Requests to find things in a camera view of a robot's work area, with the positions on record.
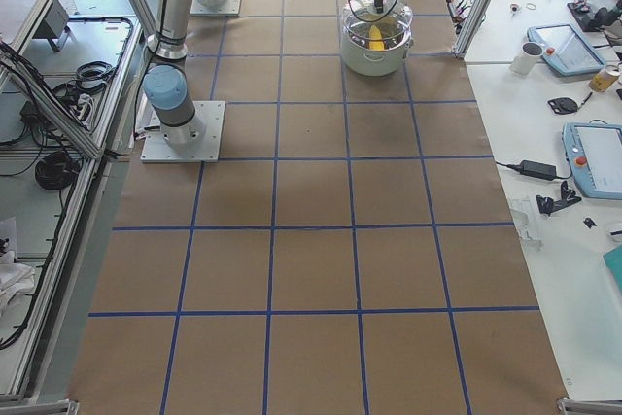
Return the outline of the glass pot lid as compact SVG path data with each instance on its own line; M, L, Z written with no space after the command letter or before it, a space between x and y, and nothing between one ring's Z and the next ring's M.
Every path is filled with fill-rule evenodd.
M402 0L349 0L343 8L345 29L362 39L371 39L370 28L376 26L383 39L397 39L410 30L412 9Z

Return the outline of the yellow corn cob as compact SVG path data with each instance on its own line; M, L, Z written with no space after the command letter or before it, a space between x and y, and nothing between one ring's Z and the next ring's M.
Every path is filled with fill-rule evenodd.
M368 48L371 51L377 51L377 52L384 51L386 49L382 31L375 24L372 24L369 28Z

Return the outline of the white cooking pot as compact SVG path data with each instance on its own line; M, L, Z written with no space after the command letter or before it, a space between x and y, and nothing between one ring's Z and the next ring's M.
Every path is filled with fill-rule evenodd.
M349 0L342 8L341 57L352 71L381 77L401 67L413 44L412 9L402 0Z

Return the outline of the white mug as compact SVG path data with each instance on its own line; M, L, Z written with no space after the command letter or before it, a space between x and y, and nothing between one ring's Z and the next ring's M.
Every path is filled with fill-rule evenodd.
M537 42L525 42L515 55L509 70L515 74L527 76L543 55L543 44Z

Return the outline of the blue teach pendant far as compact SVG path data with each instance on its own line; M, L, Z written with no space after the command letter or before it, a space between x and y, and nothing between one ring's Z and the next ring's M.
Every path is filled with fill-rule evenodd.
M574 25L532 26L527 29L527 37L543 46L544 62L562 76L596 73L606 66L603 57Z

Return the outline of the blue teach pendant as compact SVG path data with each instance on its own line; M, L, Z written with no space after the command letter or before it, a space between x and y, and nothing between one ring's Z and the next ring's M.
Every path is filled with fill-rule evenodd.
M596 73L606 66L603 57L574 25L532 26L527 29L527 37L543 46L544 62L562 76Z
M566 123L562 142L576 186L587 197L621 199L621 126Z

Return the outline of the black small power brick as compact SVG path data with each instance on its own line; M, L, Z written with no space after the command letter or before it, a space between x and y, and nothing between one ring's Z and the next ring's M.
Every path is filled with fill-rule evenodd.
M553 181L557 178L557 168L554 165L526 159L520 162L519 173L527 177L545 181Z

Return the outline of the brown paper table cover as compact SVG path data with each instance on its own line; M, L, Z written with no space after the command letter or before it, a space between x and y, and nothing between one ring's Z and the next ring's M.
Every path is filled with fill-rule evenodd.
M346 0L196 17L215 163L122 162L69 385L84 414L552 414L565 389L444 0L382 78Z

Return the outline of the blue teach pendant near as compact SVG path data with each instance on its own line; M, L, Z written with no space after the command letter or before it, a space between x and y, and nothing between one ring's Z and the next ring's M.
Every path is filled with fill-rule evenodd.
M576 186L587 197L621 199L621 126L566 123L562 142Z

